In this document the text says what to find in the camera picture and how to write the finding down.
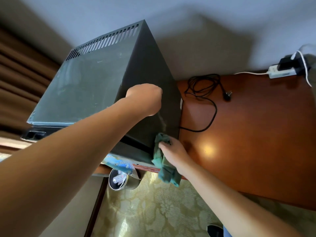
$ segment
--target wall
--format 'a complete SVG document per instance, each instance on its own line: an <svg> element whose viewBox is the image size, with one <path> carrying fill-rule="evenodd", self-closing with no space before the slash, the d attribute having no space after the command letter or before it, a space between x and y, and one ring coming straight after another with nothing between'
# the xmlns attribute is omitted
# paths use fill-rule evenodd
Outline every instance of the wall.
<svg viewBox="0 0 316 237"><path fill-rule="evenodd" d="M72 201L44 230L40 237L83 237L102 180L103 177L91 176Z"/></svg>
<svg viewBox="0 0 316 237"><path fill-rule="evenodd" d="M316 0L0 0L0 23L58 62L146 19L177 79L266 69L315 43Z"/></svg>

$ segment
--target coiled black cable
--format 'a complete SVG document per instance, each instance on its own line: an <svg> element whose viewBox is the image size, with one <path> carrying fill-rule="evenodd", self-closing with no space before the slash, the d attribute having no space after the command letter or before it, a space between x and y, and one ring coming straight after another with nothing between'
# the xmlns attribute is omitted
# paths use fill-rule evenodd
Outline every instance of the coiled black cable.
<svg viewBox="0 0 316 237"><path fill-rule="evenodd" d="M209 85L209 86L207 86L205 88L202 88L200 90L196 90L196 84L199 83L202 80L210 81L211 85ZM201 75L201 76L193 76L193 77L191 77L188 80L188 88L184 91L184 94L190 94L190 95L194 95L197 98L202 98L202 99L205 99L205 100L209 100L214 105L215 112L214 112L214 115L213 115L210 123L204 129L197 131L197 130L192 130L192 129L180 126L181 129L184 129L184 130L187 130L187 131L192 131L192 132L202 132L202 131L207 130L211 126L211 124L213 123L213 121L215 119L215 116L217 114L217 106L216 106L214 101L212 101L210 98L207 98L205 96L210 95L216 89L216 87L218 85L221 87L221 89L223 91L224 99L226 101L229 101L230 100L230 96L231 96L232 93L225 91L225 89L224 89L224 87L223 87L223 85L221 83L221 76L219 74L208 74L208 75Z"/></svg>

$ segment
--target floor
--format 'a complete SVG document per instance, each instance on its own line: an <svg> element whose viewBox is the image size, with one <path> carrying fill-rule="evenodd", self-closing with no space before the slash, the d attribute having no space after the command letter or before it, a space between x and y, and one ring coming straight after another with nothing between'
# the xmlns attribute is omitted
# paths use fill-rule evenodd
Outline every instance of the floor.
<svg viewBox="0 0 316 237"><path fill-rule="evenodd" d="M248 196L294 226L315 236L316 212ZM158 174L146 172L135 190L107 188L92 237L208 236L208 224L222 225L190 182L165 184Z"/></svg>

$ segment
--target wooden table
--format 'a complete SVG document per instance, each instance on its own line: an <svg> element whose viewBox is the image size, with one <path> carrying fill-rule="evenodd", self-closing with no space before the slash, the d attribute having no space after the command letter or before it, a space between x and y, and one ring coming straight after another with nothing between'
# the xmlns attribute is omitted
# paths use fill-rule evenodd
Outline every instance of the wooden table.
<svg viewBox="0 0 316 237"><path fill-rule="evenodd" d="M211 127L180 131L189 155L237 191L316 210L316 108L304 78L239 74L222 84L232 99L219 87L209 96L218 107ZM178 87L183 93L187 81ZM214 107L182 96L181 126L206 127Z"/></svg>

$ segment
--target white power strip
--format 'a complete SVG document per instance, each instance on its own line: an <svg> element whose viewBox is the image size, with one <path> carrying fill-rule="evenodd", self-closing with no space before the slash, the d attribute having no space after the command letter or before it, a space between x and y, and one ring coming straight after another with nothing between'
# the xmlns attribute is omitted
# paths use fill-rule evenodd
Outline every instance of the white power strip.
<svg viewBox="0 0 316 237"><path fill-rule="evenodd" d="M267 74L269 75L270 79L279 78L279 77L285 77L290 75L296 75L296 71L294 67L288 70L278 71L277 69L278 65L270 66Z"/></svg>

